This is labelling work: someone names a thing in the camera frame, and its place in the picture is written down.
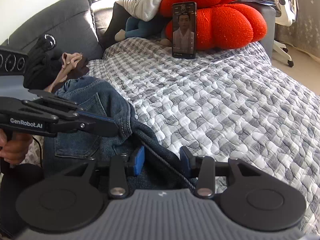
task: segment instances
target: jeans seam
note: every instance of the jeans seam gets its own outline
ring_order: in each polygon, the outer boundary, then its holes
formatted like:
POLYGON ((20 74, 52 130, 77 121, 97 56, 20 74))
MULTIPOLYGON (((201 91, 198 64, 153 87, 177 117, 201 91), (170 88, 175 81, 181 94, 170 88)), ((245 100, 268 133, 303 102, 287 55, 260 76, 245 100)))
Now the jeans seam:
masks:
POLYGON ((132 130, 131 130, 131 125, 130 125, 130 118, 131 118, 131 107, 130 104, 126 101, 127 107, 128 107, 128 113, 127 113, 127 130, 129 132, 129 134, 132 134, 132 130))
POLYGON ((185 177, 183 176, 179 171, 177 171, 174 167, 172 167, 166 160, 164 160, 161 156, 159 156, 155 151, 153 151, 143 140, 141 141, 142 144, 149 149, 149 151, 156 156, 162 163, 167 165, 174 173, 176 173, 179 177, 181 177, 187 184, 189 185, 189 188, 192 190, 195 190, 195 186, 192 185, 192 183, 185 177))
POLYGON ((73 96, 74 94, 76 93, 80 93, 80 92, 83 92, 84 90, 87 90, 93 86, 95 86, 97 83, 100 83, 100 82, 104 82, 103 80, 100 80, 100 79, 97 79, 96 81, 94 82, 91 82, 89 85, 85 86, 85 87, 81 87, 81 88, 77 88, 71 92, 67 92, 63 95, 64 98, 67 98, 67 97, 70 97, 70 96, 73 96))
POLYGON ((107 116, 107 113, 104 110, 104 107, 102 105, 102 102, 101 102, 101 99, 100 99, 100 96, 99 96, 98 92, 95 93, 95 96, 96 96, 96 100, 97 100, 96 103, 99 103, 99 106, 101 106, 101 107, 98 107, 98 110, 99 110, 100 114, 104 115, 104 116, 107 116))

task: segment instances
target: camera lens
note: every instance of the camera lens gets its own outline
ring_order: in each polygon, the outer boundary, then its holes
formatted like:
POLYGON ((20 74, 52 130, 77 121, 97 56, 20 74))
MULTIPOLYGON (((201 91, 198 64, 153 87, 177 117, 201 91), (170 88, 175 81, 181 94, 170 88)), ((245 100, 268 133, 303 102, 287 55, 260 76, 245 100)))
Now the camera lens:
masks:
POLYGON ((3 56, 0 54, 0 69, 2 68, 2 63, 3 63, 3 56))
POLYGON ((7 72, 11 72, 14 69, 16 60, 17 59, 15 55, 9 54, 4 63, 4 67, 7 72))
POLYGON ((24 58, 23 57, 19 58, 18 63, 17 63, 17 68, 19 71, 23 69, 24 63, 25 63, 24 58))

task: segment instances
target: man on phone screen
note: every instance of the man on phone screen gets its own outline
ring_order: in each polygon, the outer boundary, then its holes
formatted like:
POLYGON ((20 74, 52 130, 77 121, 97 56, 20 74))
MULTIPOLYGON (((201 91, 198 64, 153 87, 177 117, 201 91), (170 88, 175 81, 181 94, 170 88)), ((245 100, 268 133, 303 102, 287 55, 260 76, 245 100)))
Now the man on phone screen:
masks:
POLYGON ((193 54, 195 33, 190 30, 190 16, 182 13, 178 16, 179 29, 173 32, 175 52, 193 54))

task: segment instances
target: sofa armrest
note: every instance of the sofa armrest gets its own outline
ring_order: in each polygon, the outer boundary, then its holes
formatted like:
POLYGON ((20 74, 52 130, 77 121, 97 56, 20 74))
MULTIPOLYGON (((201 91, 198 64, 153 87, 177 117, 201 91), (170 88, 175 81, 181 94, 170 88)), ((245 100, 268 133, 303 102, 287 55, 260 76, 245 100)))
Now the sofa armrest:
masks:
POLYGON ((255 8, 267 23, 268 32, 266 36, 259 41, 264 47, 266 53, 271 59, 272 50, 273 50, 273 40, 275 38, 275 24, 276 24, 276 10, 271 6, 256 3, 256 2, 246 2, 245 0, 237 0, 234 3, 243 3, 255 8))
POLYGON ((43 9, 10 35, 8 45, 28 52, 42 34, 55 37, 55 51, 83 53, 89 60, 101 58, 88 0, 60 0, 43 9))

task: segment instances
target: pink garment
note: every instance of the pink garment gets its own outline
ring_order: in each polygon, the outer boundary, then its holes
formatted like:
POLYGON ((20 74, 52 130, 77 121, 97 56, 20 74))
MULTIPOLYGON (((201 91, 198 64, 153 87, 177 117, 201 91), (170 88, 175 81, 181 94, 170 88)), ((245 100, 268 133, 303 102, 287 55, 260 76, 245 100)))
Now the pink garment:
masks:
POLYGON ((63 65, 60 72, 58 73, 53 83, 44 90, 51 93, 54 86, 60 82, 63 82, 67 78, 67 75, 77 67, 78 62, 81 59, 82 54, 80 53, 69 54, 64 52, 62 54, 63 65))

